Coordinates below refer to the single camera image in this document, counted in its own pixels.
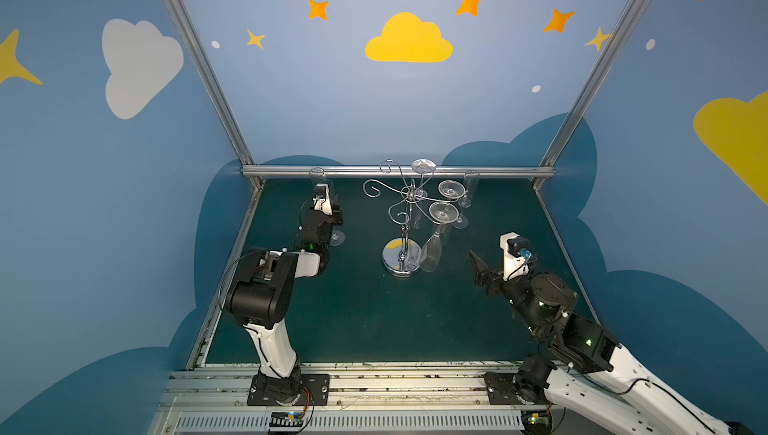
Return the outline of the clear flute glass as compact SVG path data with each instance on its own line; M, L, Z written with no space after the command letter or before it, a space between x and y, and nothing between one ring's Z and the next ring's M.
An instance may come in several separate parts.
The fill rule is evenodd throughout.
M337 247L342 245L344 241L345 241L345 234L341 230L334 228L331 232L330 245L332 247Z
M414 200L420 202L428 197L424 185L431 179L436 170L436 163L432 160L421 158L411 164L412 170L419 175L419 181L414 189Z
M457 201L459 216L452 224L452 227L456 228L457 230L465 229L469 224L466 211L472 206L472 201L474 199L479 180L480 173L478 171L468 170L464 174L462 184L465 188L465 193Z
M312 189L314 193L314 187L318 183L327 183L329 185L331 195L332 195L332 183L329 181L329 179L326 176L325 170L322 167L313 167L309 171L309 177L312 184Z

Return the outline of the clear wine glass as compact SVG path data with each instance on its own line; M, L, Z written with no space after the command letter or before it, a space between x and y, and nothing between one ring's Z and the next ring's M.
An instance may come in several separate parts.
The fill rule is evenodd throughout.
M438 185L439 194L448 200L457 201L465 196L465 187L455 180L443 180Z
M433 202L429 207L429 216L433 222L433 232L421 249L420 269L423 272L434 272L442 256L443 236L446 228L458 219L457 208L448 202Z

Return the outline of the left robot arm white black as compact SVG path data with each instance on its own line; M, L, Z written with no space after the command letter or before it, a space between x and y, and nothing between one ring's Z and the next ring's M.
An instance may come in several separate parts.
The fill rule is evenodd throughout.
M301 212L293 249L256 247L236 260L221 307L247 332L259 357L249 405L314 403L311 389L302 379L285 318L295 281L323 274L330 261L332 232L342 223L330 184L320 182L314 186L310 207Z

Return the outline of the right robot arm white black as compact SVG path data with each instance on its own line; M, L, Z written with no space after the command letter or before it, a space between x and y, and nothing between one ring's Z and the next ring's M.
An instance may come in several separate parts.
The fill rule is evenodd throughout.
M648 370L619 340L578 315L578 299L532 257L506 256L501 270L476 253L469 259L477 286L506 298L552 360L530 356L513 376L514 393L533 403L559 405L614 434L747 434L697 407Z

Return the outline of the chrome wine glass rack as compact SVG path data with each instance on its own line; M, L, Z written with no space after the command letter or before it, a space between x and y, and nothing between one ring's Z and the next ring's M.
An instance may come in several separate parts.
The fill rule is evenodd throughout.
M385 160L380 164L380 167L383 165L394 165L402 168L394 160ZM412 238L411 231L415 228L414 220L420 218L429 223L432 226L433 232L433 222L429 216L430 205L433 202L448 202L457 208L458 200L445 199L439 194L439 191L438 195L433 197L426 191L428 197L420 202L416 202L414 200L414 189L418 184L419 177L408 178L403 175L399 177L402 181L402 187L399 189L378 179L368 179L363 183L363 192L371 199L379 197L384 190L395 193L400 197L400 200L392 204L387 211L390 220L399 227L400 234L384 246L381 260L384 268L392 276L406 279L419 271L423 272L420 269L420 254L422 247L427 241L420 244Z

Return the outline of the aluminium back frame rail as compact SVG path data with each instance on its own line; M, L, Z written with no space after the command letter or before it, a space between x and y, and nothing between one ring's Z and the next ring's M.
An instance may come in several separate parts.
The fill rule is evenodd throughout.
M305 177L315 168L315 165L244 165L241 173L247 177ZM477 171L484 178L553 178L556 170L553 167L450 167L438 166L432 174L438 177L451 178L462 176L467 171ZM371 178L371 177L419 177L410 166L362 165L362 166L325 166L323 172L331 178Z

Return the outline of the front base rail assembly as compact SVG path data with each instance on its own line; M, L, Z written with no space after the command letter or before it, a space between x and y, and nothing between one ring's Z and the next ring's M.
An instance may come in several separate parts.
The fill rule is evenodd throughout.
M494 405L484 374L513 362L308 363L302 374L328 379L319 406L250 406L254 364L203 364L171 374L152 434L519 434L535 412L559 434L599 434L573 411L546 405Z

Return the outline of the aluminium left floor rail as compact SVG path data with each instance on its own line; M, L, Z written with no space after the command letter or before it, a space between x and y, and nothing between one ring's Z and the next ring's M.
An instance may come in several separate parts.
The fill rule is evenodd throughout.
M262 188L255 188L250 197L237 237L235 238L226 265L213 294L212 301L185 364L184 369L186 371L196 370L205 364L208 352L210 351L210 345L222 317L220 296L223 294L224 290L230 286L233 275L232 270L238 264L239 257L242 254L262 191Z

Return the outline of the aluminium right corner post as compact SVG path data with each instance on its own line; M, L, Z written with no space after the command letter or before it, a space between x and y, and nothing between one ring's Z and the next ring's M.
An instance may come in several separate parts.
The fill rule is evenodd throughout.
M652 0L628 0L614 26L612 36L607 40L607 44L600 51L600 54L573 106L568 111L539 164L540 174L532 179L532 187L536 192L539 192L543 187L546 181L545 175L549 175L551 178L556 175L555 165L557 161L586 115L587 110L607 79L614 63L619 58L621 51L628 42L651 1Z

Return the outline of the aluminium corner post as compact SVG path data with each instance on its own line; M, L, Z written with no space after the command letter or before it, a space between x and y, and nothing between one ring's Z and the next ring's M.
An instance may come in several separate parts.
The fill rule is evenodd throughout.
M206 93L244 169L253 158L183 0L163 0Z
M536 192L539 192L543 187L546 181L545 175L549 175L551 178L556 175L555 165L557 161L586 115L587 110L607 79L614 63L619 58L621 51L628 42L651 1L652 0L628 0L614 26L612 36L607 40L607 44L600 51L600 54L573 106L568 111L539 164L540 174L532 179L532 187Z

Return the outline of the aluminium left corner post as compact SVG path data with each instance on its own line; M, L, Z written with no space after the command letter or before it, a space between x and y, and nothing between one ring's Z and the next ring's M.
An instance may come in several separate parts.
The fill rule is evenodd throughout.
M206 93L244 169L253 158L183 0L163 0Z

